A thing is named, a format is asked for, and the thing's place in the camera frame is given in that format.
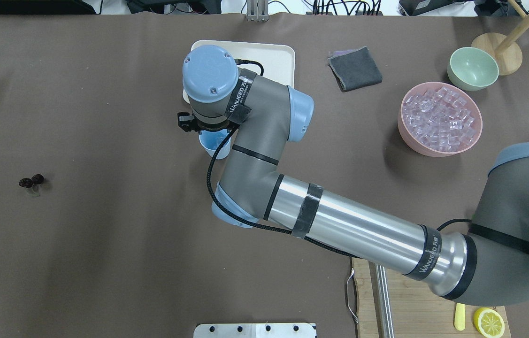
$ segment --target white metal plate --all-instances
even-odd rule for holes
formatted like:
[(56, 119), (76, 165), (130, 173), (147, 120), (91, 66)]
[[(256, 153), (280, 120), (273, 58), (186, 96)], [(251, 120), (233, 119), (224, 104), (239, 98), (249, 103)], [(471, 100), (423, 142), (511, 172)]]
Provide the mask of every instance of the white metal plate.
[(200, 324), (193, 338), (316, 338), (315, 323)]
[[(286, 45), (269, 45), (266, 43), (200, 40), (191, 50), (203, 45), (215, 45), (224, 48), (236, 59), (258, 61), (264, 67), (264, 77), (283, 85), (294, 86), (296, 70), (296, 52)], [(241, 64), (239, 67), (260, 74), (260, 68), (254, 64)], [(187, 93), (183, 90), (183, 99), (189, 103)]]

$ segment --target wooden stand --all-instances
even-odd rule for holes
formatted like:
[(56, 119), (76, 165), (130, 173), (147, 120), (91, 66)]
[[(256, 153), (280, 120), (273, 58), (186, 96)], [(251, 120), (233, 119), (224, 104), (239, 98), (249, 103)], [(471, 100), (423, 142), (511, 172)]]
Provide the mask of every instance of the wooden stand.
[(486, 51), (496, 60), (500, 75), (512, 74), (521, 67), (521, 47), (515, 41), (529, 28), (529, 15), (525, 15), (514, 0), (508, 1), (523, 18), (511, 34), (505, 36), (499, 33), (485, 33), (476, 37), (471, 44), (472, 47)]

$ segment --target black tape band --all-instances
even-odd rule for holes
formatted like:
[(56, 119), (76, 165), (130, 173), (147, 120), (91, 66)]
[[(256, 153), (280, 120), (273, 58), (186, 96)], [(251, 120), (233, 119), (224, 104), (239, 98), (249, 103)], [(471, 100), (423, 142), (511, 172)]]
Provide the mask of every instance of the black tape band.
[(229, 121), (242, 124), (252, 111), (250, 107), (245, 105), (245, 99), (250, 92), (255, 78), (256, 73), (253, 71), (241, 69), (239, 79), (237, 79), (237, 84), (230, 94), (229, 103), (225, 111), (225, 116)]
[(308, 184), (308, 192), (300, 207), (300, 214), (298, 214), (294, 229), (291, 231), (292, 236), (304, 239), (310, 232), (318, 205), (321, 202), (322, 191), (322, 186), (312, 183)]
[(253, 151), (253, 150), (249, 150), (247, 148), (243, 148), (241, 146), (237, 146), (237, 144), (234, 144), (232, 146), (232, 149), (236, 150), (238, 152), (244, 153), (244, 154), (246, 154), (248, 156), (255, 157), (258, 160), (263, 160), (263, 161), (266, 161), (266, 162), (274, 164), (274, 165), (279, 165), (279, 161), (278, 160), (275, 160), (274, 158), (268, 157), (266, 155), (262, 155), (260, 153), (257, 153), (255, 151)]
[(268, 205), (266, 205), (266, 211), (264, 211), (264, 217), (262, 217), (262, 219), (265, 221), (268, 221), (270, 210), (273, 209), (273, 203), (275, 202), (275, 198), (277, 197), (277, 192), (279, 192), (279, 186), (281, 185), (281, 181), (283, 180), (283, 177), (284, 177), (283, 174), (279, 174), (279, 177), (277, 178), (277, 183), (275, 183), (275, 187), (273, 188), (273, 193), (270, 195), (270, 199), (268, 200)]
[(529, 255), (529, 242), (524, 239), (474, 223), (471, 224), (469, 232)]
[(423, 280), (431, 274), (431, 270), (436, 266), (437, 259), (442, 251), (442, 236), (436, 229), (428, 229), (425, 225), (419, 224), (425, 233), (425, 244), (423, 245), (423, 255), (419, 259), (413, 271), (405, 276), (414, 280)]
[(464, 241), (467, 244), (467, 261), (464, 264), (464, 271), (462, 272), (462, 276), (460, 277), (458, 284), (456, 284), (456, 287), (454, 287), (454, 289), (447, 295), (442, 296), (450, 301), (455, 300), (464, 294), (468, 289), (468, 286), (471, 284), (473, 276), (475, 275), (475, 269), (477, 268), (477, 246), (475, 246), (475, 242), (473, 242), (471, 237), (467, 235), (463, 236)]

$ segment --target pink bowl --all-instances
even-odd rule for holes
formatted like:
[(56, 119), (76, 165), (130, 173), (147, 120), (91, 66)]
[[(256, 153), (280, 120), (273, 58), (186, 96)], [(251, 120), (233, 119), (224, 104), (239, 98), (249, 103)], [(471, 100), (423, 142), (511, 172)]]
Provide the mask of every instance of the pink bowl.
[[(471, 143), (468, 146), (462, 145), (461, 148), (459, 148), (458, 151), (456, 152), (440, 152), (439, 150), (434, 150), (432, 148), (429, 148), (423, 145), (423, 143), (415, 139), (413, 135), (410, 133), (410, 131), (408, 130), (408, 128), (406, 128), (406, 124), (404, 123), (404, 118), (402, 117), (402, 107), (404, 106), (404, 102), (411, 95), (416, 95), (416, 94), (423, 95), (429, 89), (436, 91), (442, 88), (442, 86), (446, 86), (446, 88), (454, 90), (454, 92), (457, 92), (458, 94), (460, 94), (460, 96), (465, 98), (468, 102), (464, 107), (470, 110), (471, 116), (475, 118), (475, 121), (473, 122), (472, 127), (475, 130), (477, 130), (477, 134), (473, 138), (473, 143)], [(404, 142), (408, 144), (408, 147), (411, 147), (415, 152), (421, 153), (423, 155), (427, 155), (431, 157), (445, 157), (445, 156), (450, 156), (450, 155), (460, 154), (462, 152), (465, 152), (466, 150), (470, 149), (477, 143), (477, 141), (479, 140), (479, 137), (481, 136), (482, 128), (483, 128), (483, 121), (481, 120), (481, 112), (479, 112), (479, 107), (477, 107), (473, 99), (471, 99), (470, 96), (466, 94), (466, 92), (463, 92), (459, 88), (453, 85), (450, 85), (450, 84), (423, 83), (423, 84), (417, 85), (406, 93), (400, 105), (400, 113), (398, 114), (398, 131), (400, 132), (400, 136), (402, 137)]]

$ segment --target wooden base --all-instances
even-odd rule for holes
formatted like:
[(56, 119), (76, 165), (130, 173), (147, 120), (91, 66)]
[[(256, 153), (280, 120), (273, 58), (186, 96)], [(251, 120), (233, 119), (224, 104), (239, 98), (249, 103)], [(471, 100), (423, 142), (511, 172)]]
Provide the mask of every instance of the wooden base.
[(505, 35), (499, 33), (485, 33), (473, 40), (471, 47), (482, 49), (496, 60), (500, 75), (513, 74), (523, 62), (523, 54), (521, 47), (517, 43), (513, 43), (509, 48), (502, 53), (502, 55), (494, 55), (494, 51), (500, 43), (506, 38)]

